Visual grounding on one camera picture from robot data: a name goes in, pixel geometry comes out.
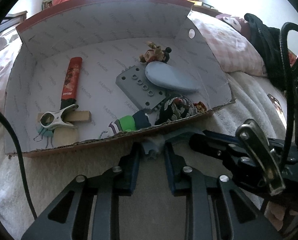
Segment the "black white patterned pouch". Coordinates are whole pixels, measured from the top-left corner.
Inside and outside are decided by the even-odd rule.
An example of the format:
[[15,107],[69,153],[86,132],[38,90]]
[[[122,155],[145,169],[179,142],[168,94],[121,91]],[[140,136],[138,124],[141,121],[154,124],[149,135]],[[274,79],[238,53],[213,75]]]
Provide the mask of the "black white patterned pouch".
[[159,113],[155,125],[173,122],[207,112],[201,101],[193,102],[182,94],[170,94],[159,104]]

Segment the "wooden toy piece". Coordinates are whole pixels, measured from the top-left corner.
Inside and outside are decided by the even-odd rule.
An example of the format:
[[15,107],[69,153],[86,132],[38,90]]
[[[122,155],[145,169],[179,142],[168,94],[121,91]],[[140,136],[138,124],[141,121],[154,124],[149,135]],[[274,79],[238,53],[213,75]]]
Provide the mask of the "wooden toy piece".
[[42,133],[52,133],[52,146],[61,147],[79,141],[78,125],[91,121],[90,111],[77,111],[75,108],[55,112],[39,113],[37,120]]

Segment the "teal binder clip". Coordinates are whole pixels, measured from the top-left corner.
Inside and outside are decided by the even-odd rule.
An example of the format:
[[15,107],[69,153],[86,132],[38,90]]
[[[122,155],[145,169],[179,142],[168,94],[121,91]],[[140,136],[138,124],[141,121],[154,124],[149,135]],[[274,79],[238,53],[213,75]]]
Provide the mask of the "teal binder clip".
[[53,137],[54,132],[52,130],[46,129],[42,126],[37,128],[37,135],[33,138],[34,142],[44,142],[45,149],[53,148]]

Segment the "green capped small bottle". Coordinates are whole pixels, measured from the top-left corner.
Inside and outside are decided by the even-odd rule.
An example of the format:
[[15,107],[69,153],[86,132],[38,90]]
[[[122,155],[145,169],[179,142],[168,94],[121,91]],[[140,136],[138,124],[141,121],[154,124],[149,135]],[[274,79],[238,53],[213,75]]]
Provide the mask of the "green capped small bottle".
[[126,115],[110,122],[108,126],[109,135],[116,135],[120,132],[133,132],[143,128],[151,127],[147,113],[143,110],[137,111],[133,115]]

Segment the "grey plate with holes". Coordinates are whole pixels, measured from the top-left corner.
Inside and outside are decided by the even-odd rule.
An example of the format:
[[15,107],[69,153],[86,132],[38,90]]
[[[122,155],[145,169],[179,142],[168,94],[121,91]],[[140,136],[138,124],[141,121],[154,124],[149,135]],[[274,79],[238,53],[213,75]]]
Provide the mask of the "grey plate with holes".
[[152,113],[165,100],[166,92],[151,83],[144,71],[144,66],[131,66],[116,77],[116,85],[139,110]]

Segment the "red tube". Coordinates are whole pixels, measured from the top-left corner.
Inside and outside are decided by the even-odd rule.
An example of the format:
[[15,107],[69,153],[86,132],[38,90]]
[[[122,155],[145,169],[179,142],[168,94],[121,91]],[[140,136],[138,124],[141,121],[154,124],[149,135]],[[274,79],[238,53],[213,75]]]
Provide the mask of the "red tube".
[[83,59],[81,57],[73,57],[70,59],[67,68],[63,90],[61,93],[60,109],[64,109],[76,103],[78,81]]

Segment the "cartoon mouse figurine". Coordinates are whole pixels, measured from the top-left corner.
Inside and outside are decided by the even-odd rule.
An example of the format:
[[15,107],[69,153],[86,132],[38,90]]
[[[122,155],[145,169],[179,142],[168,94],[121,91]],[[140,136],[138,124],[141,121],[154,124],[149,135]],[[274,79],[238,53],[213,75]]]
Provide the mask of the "cartoon mouse figurine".
[[166,47],[162,49],[161,46],[157,46],[154,42],[146,42],[149,49],[139,56],[140,62],[149,64],[154,61],[168,63],[170,59],[170,53],[172,49],[170,47]]

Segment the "dark clothing pile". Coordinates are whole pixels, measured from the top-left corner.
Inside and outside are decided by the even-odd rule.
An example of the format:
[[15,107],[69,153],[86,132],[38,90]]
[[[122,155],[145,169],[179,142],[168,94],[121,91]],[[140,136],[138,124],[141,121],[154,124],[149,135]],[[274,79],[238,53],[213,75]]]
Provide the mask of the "dark clothing pile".
[[262,57],[267,77],[274,87],[285,91],[284,69],[279,43],[280,29],[266,26],[254,14],[247,13],[244,15],[244,19],[250,25],[250,43]]

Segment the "red cardboard box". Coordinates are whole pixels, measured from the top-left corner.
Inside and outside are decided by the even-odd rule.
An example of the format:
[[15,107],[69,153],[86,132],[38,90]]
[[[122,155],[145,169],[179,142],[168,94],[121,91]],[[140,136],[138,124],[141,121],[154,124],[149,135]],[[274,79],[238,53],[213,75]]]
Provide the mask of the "red cardboard box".
[[17,27],[21,50],[12,67],[4,114],[20,142],[23,155],[60,153],[34,142],[39,113],[60,109],[70,59],[83,59],[77,88],[81,111],[91,121],[78,125],[74,149],[107,144],[100,139],[108,124],[138,108],[116,85],[116,77],[131,66],[143,66],[139,56],[146,42],[170,47],[170,65],[190,74],[200,90],[190,94],[208,110],[234,101],[229,81],[205,38],[190,19],[185,0],[70,0],[46,9]]

